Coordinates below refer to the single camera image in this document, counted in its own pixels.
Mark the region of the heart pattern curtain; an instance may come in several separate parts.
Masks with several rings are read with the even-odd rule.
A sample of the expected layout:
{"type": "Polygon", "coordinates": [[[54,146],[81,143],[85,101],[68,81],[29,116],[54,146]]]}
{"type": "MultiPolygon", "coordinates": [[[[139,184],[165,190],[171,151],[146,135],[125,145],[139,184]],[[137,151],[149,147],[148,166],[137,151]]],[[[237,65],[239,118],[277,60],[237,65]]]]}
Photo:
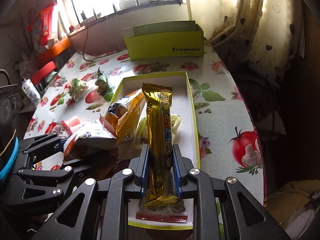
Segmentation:
{"type": "Polygon", "coordinates": [[[224,62],[247,61],[276,85],[304,56],[302,0],[187,0],[187,8],[224,62]]]}

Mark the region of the gold snack bar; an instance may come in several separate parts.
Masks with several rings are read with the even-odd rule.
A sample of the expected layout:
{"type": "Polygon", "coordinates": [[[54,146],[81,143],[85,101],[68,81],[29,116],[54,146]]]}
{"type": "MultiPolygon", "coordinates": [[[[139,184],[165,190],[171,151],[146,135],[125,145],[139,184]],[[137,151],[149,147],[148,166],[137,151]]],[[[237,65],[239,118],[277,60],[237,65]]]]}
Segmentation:
{"type": "Polygon", "coordinates": [[[172,87],[144,83],[149,143],[149,185],[145,207],[175,205],[177,197],[172,174],[170,107],[172,87]]]}

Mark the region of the yellow chip bag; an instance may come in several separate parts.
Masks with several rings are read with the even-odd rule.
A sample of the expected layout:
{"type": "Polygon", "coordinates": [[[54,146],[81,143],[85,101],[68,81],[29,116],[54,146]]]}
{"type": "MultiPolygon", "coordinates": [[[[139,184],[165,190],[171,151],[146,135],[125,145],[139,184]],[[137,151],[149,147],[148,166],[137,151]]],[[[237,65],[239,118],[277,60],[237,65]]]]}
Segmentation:
{"type": "Polygon", "coordinates": [[[109,105],[105,119],[114,128],[119,145],[135,136],[144,105],[145,98],[141,89],[109,105]]]}

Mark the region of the green crumpled snack packet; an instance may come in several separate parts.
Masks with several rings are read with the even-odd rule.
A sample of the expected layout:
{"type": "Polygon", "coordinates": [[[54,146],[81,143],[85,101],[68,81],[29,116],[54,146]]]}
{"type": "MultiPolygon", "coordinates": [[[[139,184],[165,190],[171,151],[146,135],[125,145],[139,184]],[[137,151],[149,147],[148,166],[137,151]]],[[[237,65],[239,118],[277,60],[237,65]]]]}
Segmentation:
{"type": "Polygon", "coordinates": [[[103,97],[103,99],[106,102],[110,102],[111,99],[113,98],[113,90],[108,84],[108,79],[107,77],[103,74],[103,72],[98,68],[97,71],[97,80],[95,82],[95,85],[98,87],[97,88],[97,93],[103,97]]]}

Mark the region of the red jelly cup upper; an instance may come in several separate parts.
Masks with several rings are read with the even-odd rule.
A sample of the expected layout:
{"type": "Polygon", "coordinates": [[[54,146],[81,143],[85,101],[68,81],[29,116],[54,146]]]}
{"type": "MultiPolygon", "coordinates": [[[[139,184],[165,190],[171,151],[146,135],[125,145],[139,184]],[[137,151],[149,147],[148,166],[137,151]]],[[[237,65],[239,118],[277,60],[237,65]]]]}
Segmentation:
{"type": "Polygon", "coordinates": [[[74,115],[67,120],[62,120],[61,125],[64,131],[71,136],[80,127],[81,120],[77,115],[74,115]]]}

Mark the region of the orange box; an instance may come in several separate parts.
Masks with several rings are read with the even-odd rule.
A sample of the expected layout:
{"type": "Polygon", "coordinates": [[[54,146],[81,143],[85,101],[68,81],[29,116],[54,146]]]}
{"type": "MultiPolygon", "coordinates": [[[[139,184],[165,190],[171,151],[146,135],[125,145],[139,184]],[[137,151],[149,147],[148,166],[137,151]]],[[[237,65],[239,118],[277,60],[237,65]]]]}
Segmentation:
{"type": "Polygon", "coordinates": [[[71,47],[71,42],[68,37],[63,38],[61,41],[55,43],[52,47],[42,52],[37,56],[37,63],[39,67],[43,67],[48,62],[53,61],[59,54],[71,47]]]}

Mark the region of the yellow-green shoebox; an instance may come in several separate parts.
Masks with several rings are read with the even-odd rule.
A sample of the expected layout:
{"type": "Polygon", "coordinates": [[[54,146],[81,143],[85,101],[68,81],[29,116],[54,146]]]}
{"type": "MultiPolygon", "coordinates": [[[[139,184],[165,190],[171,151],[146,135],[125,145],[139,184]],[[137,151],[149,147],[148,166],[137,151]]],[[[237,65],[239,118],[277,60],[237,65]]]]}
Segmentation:
{"type": "Polygon", "coordinates": [[[132,60],[160,57],[203,57],[204,35],[195,21],[168,21],[123,30],[132,60]]]}

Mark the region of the clear green nut packet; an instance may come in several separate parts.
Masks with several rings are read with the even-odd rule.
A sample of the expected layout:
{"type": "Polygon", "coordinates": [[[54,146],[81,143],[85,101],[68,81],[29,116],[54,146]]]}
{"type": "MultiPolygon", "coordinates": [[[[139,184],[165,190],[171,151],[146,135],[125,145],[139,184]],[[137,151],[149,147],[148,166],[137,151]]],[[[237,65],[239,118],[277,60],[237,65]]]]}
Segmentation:
{"type": "Polygon", "coordinates": [[[71,79],[69,83],[69,95],[74,101],[78,101],[88,90],[86,81],[77,77],[71,79]]]}

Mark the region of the red woven basket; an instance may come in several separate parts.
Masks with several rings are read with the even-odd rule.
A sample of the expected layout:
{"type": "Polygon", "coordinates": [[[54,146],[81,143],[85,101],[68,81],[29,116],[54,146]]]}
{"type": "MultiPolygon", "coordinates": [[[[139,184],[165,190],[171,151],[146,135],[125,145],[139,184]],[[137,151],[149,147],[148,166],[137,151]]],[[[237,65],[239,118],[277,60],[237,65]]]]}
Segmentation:
{"type": "Polygon", "coordinates": [[[39,69],[32,77],[31,82],[33,85],[38,85],[45,77],[56,69],[54,61],[48,62],[41,69],[39,69]]]}

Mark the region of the red cardboard package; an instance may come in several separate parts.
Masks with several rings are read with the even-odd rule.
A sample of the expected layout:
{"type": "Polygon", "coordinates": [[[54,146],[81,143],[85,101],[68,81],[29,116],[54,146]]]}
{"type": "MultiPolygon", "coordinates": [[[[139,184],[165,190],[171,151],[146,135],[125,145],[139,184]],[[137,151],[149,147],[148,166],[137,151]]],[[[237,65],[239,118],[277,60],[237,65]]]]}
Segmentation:
{"type": "Polygon", "coordinates": [[[27,32],[31,35],[31,42],[35,50],[49,46],[57,41],[59,9],[57,4],[51,3],[40,10],[30,20],[27,32]]]}

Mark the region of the yellow-green shoebox lid tray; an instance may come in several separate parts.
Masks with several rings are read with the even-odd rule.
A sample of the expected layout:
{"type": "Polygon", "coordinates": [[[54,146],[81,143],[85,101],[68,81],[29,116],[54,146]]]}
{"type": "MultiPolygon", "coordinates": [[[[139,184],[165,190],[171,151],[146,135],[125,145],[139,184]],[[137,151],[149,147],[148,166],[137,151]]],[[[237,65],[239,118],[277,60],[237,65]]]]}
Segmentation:
{"type": "MultiPolygon", "coordinates": [[[[173,94],[170,113],[177,114],[182,118],[174,143],[178,144],[182,156],[189,158],[194,167],[200,168],[200,150],[195,109],[187,73],[158,72],[132,77],[125,75],[120,76],[118,81],[120,83],[114,91],[114,96],[111,100],[112,103],[140,89],[143,83],[155,83],[157,85],[172,87],[173,94]]],[[[136,218],[136,213],[139,210],[138,200],[132,199],[131,202],[129,202],[128,224],[144,229],[189,230],[193,228],[193,200],[185,199],[184,206],[186,208],[184,214],[188,216],[186,222],[154,222],[136,218]]]]}

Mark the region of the white printed bottle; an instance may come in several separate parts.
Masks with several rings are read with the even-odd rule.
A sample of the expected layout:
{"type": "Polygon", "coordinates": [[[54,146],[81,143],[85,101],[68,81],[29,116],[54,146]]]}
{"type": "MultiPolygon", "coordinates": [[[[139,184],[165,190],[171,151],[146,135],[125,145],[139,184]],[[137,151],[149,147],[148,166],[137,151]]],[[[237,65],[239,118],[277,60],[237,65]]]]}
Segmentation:
{"type": "Polygon", "coordinates": [[[41,97],[30,79],[23,77],[22,90],[35,107],[41,102],[41,97]]]}

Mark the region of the floral vinyl tablecloth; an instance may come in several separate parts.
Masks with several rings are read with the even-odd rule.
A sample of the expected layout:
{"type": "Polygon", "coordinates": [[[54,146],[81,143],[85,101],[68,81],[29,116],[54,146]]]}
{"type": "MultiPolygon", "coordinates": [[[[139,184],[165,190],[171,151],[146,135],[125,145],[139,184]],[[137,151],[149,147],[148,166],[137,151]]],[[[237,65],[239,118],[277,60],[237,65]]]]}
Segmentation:
{"type": "Polygon", "coordinates": [[[195,107],[199,150],[192,155],[209,175],[224,179],[235,176],[255,198],[265,203],[265,182],[259,163],[245,166],[242,158],[251,145],[260,154],[260,141],[249,110],[238,88],[210,43],[204,43],[202,57],[169,57],[133,61],[127,50],[107,56],[74,54],[48,87],[25,132],[26,138],[52,133],[58,124],[71,116],[93,120],[105,114],[116,89],[126,77],[185,72],[188,76],[195,107]],[[67,82],[73,77],[89,83],[96,72],[107,77],[111,90],[101,99],[91,86],[86,95],[71,102],[67,82]]]}

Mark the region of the orange white snack bag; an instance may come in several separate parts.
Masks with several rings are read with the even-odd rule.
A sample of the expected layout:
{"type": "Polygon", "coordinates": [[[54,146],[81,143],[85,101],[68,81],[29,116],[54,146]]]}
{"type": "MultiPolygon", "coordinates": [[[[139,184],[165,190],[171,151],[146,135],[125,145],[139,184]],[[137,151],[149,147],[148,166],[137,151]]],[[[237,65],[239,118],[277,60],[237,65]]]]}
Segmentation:
{"type": "Polygon", "coordinates": [[[118,147],[118,136],[103,116],[81,122],[80,127],[63,145],[63,160],[83,159],[93,153],[118,147]]]}

